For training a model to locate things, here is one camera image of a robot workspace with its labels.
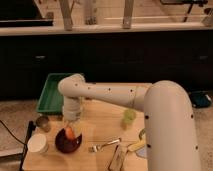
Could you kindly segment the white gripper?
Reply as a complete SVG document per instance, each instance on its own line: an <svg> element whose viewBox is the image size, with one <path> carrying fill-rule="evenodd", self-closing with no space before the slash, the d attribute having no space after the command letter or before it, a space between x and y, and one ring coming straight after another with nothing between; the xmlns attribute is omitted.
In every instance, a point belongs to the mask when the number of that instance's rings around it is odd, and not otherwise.
<svg viewBox="0 0 213 171"><path fill-rule="evenodd" d="M81 100L79 98L64 98L62 114L68 121L76 121L82 112Z"/></svg>

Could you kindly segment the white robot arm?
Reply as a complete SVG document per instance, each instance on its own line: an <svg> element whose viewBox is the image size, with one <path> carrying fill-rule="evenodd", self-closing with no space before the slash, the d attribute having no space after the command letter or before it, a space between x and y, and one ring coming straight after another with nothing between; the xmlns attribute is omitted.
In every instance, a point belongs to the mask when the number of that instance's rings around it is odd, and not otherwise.
<svg viewBox="0 0 213 171"><path fill-rule="evenodd" d="M73 74L59 82L58 90L64 97L62 113L70 121L79 118L82 97L143 112L148 171L201 171L192 104L179 84L91 84Z"/></svg>

